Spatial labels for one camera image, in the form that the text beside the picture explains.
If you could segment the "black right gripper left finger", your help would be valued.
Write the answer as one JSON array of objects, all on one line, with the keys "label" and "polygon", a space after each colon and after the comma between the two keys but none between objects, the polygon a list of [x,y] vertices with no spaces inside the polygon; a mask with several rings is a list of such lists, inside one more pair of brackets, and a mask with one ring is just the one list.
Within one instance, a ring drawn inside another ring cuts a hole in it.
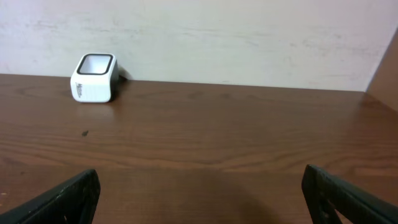
[{"label": "black right gripper left finger", "polygon": [[1,224],[91,224],[100,197],[97,172],[88,169],[1,215]]}]

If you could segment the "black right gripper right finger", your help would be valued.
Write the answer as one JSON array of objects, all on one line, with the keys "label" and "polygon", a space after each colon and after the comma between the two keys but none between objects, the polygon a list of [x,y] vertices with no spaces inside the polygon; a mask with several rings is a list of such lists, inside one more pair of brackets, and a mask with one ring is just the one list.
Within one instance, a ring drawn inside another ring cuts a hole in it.
[{"label": "black right gripper right finger", "polygon": [[396,206],[315,165],[305,168],[302,192],[316,224],[341,224],[339,213],[351,223],[397,223]]}]

